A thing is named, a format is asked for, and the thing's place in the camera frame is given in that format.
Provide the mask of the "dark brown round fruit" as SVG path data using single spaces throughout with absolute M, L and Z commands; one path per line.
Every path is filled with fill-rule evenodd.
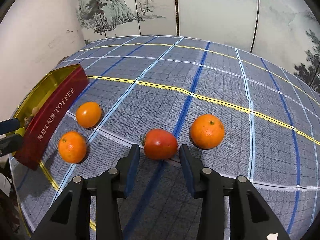
M 33 117 L 32 116 L 29 116 L 28 118 L 25 118 L 24 119 L 24 128 L 27 129 L 30 122 L 32 121 Z

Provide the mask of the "painted folding screen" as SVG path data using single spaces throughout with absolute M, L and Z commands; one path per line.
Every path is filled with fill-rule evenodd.
M 182 35 L 263 57 L 319 91 L 319 6 L 310 0 L 74 0 L 86 43 Z

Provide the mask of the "small orange mandarin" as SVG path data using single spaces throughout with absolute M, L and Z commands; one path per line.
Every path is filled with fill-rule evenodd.
M 223 123 L 212 114 L 197 117 L 189 129 L 191 142 L 202 150 L 210 150 L 218 146 L 224 139 Z

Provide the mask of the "tan longan fruit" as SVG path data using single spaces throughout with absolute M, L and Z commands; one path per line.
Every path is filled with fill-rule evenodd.
M 39 111 L 39 108 L 38 107 L 34 107 L 31 111 L 31 116 L 35 116 Z

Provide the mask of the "green tomato small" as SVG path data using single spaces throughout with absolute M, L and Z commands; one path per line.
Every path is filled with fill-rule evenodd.
M 16 130 L 15 134 L 19 134 L 20 136 L 24 137 L 26 133 L 26 129 L 24 127 L 20 127 L 18 130 Z

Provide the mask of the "blue plaid tablecloth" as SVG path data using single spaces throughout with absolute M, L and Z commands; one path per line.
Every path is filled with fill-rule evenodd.
M 205 167 L 246 176 L 291 239 L 300 239 L 319 213 L 319 95 L 288 71 L 241 49 L 176 36 L 124 36 L 94 41 L 56 64 L 80 64 L 89 84 L 67 111 L 30 170 L 9 163 L 20 201 L 22 228 L 31 235 L 70 180 L 91 178 L 116 165 L 153 128 L 187 144 Z M 76 110 L 99 104 L 102 115 L 81 127 Z M 216 116 L 223 141 L 210 150 L 189 138 L 194 120 Z M 76 131 L 84 159 L 65 162 L 60 138 Z

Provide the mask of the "gold toffee tin tray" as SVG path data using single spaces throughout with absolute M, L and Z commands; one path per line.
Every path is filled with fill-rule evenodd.
M 58 124 L 88 84 L 82 66 L 73 64 L 52 70 L 29 92 L 12 116 L 23 127 L 33 109 L 38 109 L 25 129 L 22 147 L 14 154 L 19 163 L 37 169 Z

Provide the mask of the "red tomato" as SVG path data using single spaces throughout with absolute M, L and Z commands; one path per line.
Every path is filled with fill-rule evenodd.
M 177 153 L 177 139 L 174 135 L 163 129 L 151 129 L 140 136 L 144 154 L 152 160 L 165 160 Z

